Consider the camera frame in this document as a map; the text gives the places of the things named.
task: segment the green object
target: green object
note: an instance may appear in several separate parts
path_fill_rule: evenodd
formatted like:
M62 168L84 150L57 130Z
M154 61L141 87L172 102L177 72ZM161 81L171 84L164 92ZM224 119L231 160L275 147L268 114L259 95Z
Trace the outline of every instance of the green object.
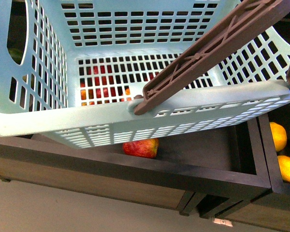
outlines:
M21 60L23 59L24 52L20 51L17 48L8 48L10 56L16 62L16 64L21 64Z

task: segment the yellow fruit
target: yellow fruit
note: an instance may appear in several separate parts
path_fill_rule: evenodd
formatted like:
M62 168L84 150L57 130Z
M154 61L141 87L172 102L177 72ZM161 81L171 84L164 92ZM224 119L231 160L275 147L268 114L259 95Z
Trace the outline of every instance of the yellow fruit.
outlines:
M281 151L287 144L287 133L285 128L275 122L270 122L275 149Z
M290 157L277 156L282 179L290 182Z

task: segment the dark wooden drawer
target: dark wooden drawer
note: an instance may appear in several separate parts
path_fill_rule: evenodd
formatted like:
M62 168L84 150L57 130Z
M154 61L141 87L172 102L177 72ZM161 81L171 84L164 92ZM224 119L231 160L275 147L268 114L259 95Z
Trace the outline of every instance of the dark wooden drawer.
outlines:
M159 140L157 158L144 159L121 145L75 150L41 136L0 138L0 175L185 214L199 205L205 218L270 188L256 119Z

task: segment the floor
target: floor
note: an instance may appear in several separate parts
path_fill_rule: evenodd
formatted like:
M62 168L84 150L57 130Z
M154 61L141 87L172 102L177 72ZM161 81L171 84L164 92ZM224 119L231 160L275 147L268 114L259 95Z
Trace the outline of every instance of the floor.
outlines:
M273 232L18 181L0 182L0 232Z

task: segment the laundry basket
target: laundry basket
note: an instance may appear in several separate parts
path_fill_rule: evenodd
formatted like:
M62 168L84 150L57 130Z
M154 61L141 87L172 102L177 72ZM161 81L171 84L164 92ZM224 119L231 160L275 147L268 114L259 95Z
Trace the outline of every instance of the laundry basket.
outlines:
M11 2L0 0L0 136L87 148L236 125L290 102L290 45L269 28L153 110L133 112L143 86L240 1L26 0L20 65L6 44Z

